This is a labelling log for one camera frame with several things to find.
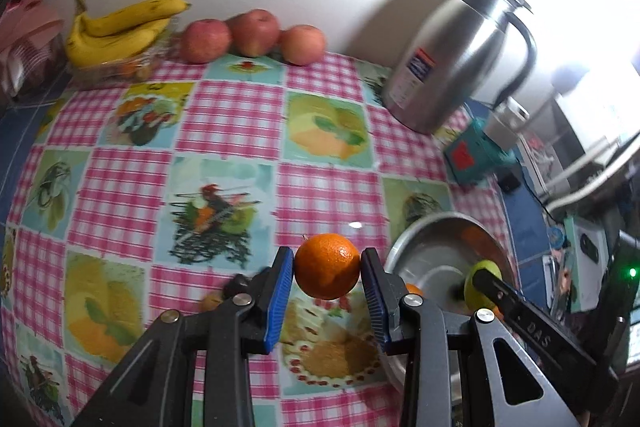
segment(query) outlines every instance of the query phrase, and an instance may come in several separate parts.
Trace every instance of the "orange in bowl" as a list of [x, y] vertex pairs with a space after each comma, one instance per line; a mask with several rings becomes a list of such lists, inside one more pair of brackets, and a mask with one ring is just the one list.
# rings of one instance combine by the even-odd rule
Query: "orange in bowl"
[[420, 288], [418, 288], [418, 286], [416, 286], [415, 284], [411, 284], [410, 282], [406, 282], [406, 283], [404, 283], [404, 285], [409, 290], [409, 293], [415, 293], [415, 294], [418, 294], [420, 297], [424, 297], [424, 294], [422, 293], [422, 290]]
[[320, 233], [309, 237], [293, 258], [300, 289], [316, 299], [332, 301], [346, 295], [360, 277], [360, 252], [346, 237]]

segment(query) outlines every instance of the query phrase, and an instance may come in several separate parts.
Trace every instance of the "pink checkered tablecloth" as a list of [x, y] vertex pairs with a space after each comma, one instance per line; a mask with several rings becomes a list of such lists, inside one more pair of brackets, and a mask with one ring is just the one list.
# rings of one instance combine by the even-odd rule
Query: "pink checkered tablecloth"
[[[3, 358], [39, 425], [69, 425], [162, 311], [196, 313], [279, 245], [337, 232], [384, 259], [406, 225], [402, 194], [475, 217], [513, 258], [495, 183], [464, 188], [447, 172], [442, 149], [466, 110], [418, 135], [375, 102], [369, 66], [337, 54], [306, 68], [172, 56], [146, 84], [67, 92], [50, 107], [12, 197], [0, 309]], [[324, 302], [294, 286], [281, 342], [249, 360], [257, 427], [398, 424], [363, 302], [360, 287]], [[303, 355], [326, 347], [318, 331], [329, 323], [322, 342], [337, 365], [309, 365]], [[340, 358], [345, 339], [363, 358]], [[199, 353], [194, 427], [203, 393]]]

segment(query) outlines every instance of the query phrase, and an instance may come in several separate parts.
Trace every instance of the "blue gripper pad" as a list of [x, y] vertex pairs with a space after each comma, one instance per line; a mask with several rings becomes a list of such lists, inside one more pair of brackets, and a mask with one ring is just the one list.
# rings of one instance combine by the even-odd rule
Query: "blue gripper pad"
[[369, 308], [369, 317], [371, 319], [371, 328], [376, 336], [376, 340], [383, 352], [386, 352], [391, 342], [389, 335], [388, 314], [380, 294], [378, 281], [374, 276], [371, 261], [366, 251], [360, 258], [360, 276], [362, 277], [362, 287], [364, 295], [367, 299], [367, 308]]
[[282, 329], [293, 280], [293, 250], [288, 247], [278, 248], [278, 253], [271, 269], [278, 268], [280, 272], [267, 308], [267, 325], [263, 340], [265, 353], [270, 353], [280, 338], [280, 330]]

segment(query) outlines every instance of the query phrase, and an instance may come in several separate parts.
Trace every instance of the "plastic container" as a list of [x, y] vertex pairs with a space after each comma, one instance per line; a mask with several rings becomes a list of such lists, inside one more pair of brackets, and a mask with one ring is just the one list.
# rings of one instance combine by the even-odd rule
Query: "plastic container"
[[445, 149], [444, 156], [460, 185], [482, 181], [501, 166], [517, 162], [513, 151], [505, 152], [484, 132], [483, 118], [474, 118], [468, 127]]
[[73, 77], [72, 89], [103, 89], [127, 86], [147, 81], [171, 49], [173, 35], [178, 26], [178, 17], [172, 17], [158, 38], [140, 55], [122, 60], [105, 62], [90, 68], [76, 68], [69, 64]]

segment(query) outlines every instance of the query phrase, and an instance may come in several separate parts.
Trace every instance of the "black cable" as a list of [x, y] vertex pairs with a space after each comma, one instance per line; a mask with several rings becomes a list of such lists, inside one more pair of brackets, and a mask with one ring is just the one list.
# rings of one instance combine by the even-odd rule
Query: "black cable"
[[542, 201], [540, 201], [540, 198], [538, 197], [538, 195], [533, 191], [533, 189], [531, 187], [529, 187], [529, 184], [527, 183], [527, 176], [526, 176], [526, 173], [524, 171], [524, 165], [522, 163], [520, 163], [520, 162], [518, 162], [518, 165], [520, 166], [520, 174], [522, 175], [522, 184], [527, 189], [527, 192], [529, 194], [531, 194], [531, 196], [534, 197], [534, 199], [542, 207], [542, 210], [545, 211], [545, 214], [549, 217], [549, 219], [551, 219], [557, 225], [562, 225], [562, 221], [558, 221], [554, 216], [549, 214], [549, 211], [546, 209], [545, 204]]

